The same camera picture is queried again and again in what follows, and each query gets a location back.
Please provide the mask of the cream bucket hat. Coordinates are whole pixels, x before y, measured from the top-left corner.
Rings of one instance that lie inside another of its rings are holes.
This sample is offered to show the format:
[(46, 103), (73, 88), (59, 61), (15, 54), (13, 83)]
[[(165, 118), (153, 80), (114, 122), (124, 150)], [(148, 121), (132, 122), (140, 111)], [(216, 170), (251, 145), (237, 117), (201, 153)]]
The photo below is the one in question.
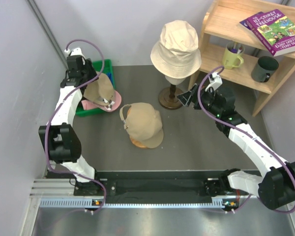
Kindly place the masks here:
[(150, 59), (154, 67), (165, 76), (186, 78), (200, 69), (202, 64), (196, 30), (183, 20), (166, 23), (153, 46)]

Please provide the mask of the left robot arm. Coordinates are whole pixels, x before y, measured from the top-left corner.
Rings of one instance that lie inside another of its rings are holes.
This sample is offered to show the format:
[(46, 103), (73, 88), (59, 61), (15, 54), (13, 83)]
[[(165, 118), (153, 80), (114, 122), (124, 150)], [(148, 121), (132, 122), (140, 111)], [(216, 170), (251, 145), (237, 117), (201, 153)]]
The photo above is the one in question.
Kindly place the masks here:
[(97, 73), (92, 62), (82, 53), (71, 52), (66, 59), (68, 69), (60, 84), (60, 95), (55, 115), (38, 134), (45, 151), (49, 170), (52, 164), (60, 164), (72, 173), (75, 181), (75, 196), (94, 196), (102, 184), (96, 180), (97, 171), (82, 156), (82, 145), (72, 125), (78, 104), (83, 97), (80, 85), (93, 79)]

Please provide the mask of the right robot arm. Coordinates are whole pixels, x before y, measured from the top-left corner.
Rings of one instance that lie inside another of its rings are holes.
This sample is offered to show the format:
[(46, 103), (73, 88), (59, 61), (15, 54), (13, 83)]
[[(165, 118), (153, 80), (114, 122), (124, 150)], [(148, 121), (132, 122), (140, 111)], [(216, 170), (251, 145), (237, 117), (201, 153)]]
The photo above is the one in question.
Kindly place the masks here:
[[(235, 143), (255, 164), (260, 175), (239, 169), (226, 170), (219, 177), (220, 190), (227, 195), (242, 190), (259, 198), (271, 210), (295, 203), (295, 162), (272, 151), (235, 110), (235, 95), (229, 88), (203, 88), (195, 84), (178, 95), (183, 106), (193, 105), (214, 119), (217, 128)], [(289, 212), (295, 211), (295, 205)]]

